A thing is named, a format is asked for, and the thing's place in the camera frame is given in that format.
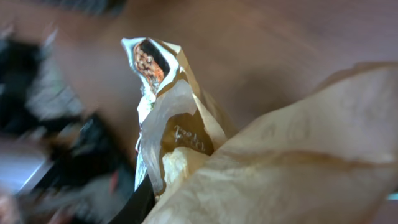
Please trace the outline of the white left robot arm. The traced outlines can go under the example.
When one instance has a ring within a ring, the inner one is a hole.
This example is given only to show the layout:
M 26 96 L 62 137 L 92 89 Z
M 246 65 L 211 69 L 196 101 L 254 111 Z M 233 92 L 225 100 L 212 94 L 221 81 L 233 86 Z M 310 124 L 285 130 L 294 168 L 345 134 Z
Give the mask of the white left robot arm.
M 122 223 L 134 171 L 43 42 L 1 29 L 1 222 Z

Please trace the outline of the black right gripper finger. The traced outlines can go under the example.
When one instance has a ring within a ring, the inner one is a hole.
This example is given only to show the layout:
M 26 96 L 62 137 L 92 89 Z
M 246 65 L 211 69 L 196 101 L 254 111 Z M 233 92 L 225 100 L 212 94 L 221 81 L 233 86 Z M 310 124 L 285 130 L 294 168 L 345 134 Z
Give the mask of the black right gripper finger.
M 148 175 L 109 224 L 141 224 L 155 205 L 155 196 Z

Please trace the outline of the beige Pantree snack pouch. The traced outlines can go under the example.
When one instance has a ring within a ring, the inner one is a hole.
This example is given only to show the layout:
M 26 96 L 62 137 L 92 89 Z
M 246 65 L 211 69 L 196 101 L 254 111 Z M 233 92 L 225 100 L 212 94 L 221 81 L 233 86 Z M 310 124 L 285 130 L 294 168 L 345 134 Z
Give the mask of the beige Pantree snack pouch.
M 237 131 L 178 45 L 121 41 L 142 80 L 145 223 L 367 223 L 397 188 L 397 63 L 333 74 Z

